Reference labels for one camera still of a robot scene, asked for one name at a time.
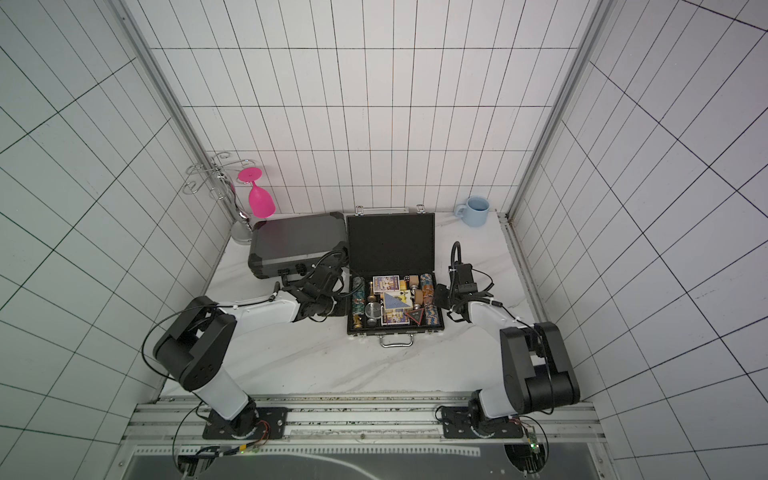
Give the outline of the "black poker case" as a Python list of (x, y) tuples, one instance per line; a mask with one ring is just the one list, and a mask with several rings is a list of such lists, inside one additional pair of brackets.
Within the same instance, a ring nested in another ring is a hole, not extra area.
[(258, 222), (253, 229), (247, 265), (259, 279), (297, 282), (323, 257), (324, 265), (346, 266), (348, 238), (340, 212)]
[(435, 215), (363, 213), (347, 218), (352, 298), (350, 336), (405, 334), (445, 329), (436, 304)]

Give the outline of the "silver poker case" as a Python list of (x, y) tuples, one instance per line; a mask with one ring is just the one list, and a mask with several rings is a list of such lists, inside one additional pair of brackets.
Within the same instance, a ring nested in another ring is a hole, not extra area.
[(426, 209), (423, 204), (417, 204), (414, 208), (409, 207), (364, 207), (358, 205), (355, 207), (355, 216), (365, 215), (418, 215), (425, 214)]

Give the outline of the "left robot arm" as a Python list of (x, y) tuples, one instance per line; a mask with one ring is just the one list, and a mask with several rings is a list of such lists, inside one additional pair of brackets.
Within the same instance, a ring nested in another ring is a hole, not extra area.
[(170, 316), (152, 356), (185, 391), (211, 407), (219, 418), (241, 421), (254, 401), (223, 367), (236, 333), (249, 333), (306, 318), (327, 317), (341, 302), (343, 268), (316, 264), (298, 281), (253, 301), (224, 305), (207, 296), (193, 299)]

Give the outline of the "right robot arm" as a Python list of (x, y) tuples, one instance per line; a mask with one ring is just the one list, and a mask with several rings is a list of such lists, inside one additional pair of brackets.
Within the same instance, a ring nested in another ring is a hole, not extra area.
[(482, 419), (497, 419), (555, 409), (581, 401), (578, 380), (562, 334), (551, 322), (527, 323), (490, 290), (479, 289), (475, 269), (455, 261), (449, 283), (436, 287), (435, 302), (485, 331), (500, 347), (501, 379), (473, 395)]

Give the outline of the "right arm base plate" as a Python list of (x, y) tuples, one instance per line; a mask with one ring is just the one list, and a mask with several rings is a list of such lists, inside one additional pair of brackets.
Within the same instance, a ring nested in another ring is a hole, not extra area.
[(439, 406), (435, 419), (446, 439), (521, 439), (522, 427), (509, 417), (487, 418), (475, 407)]

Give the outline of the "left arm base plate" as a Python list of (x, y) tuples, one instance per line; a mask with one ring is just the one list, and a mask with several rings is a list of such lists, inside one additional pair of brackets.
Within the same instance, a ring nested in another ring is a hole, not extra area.
[(212, 410), (202, 433), (205, 440), (257, 441), (266, 435), (267, 440), (282, 439), (290, 412), (284, 407), (247, 406), (232, 420), (224, 419)]

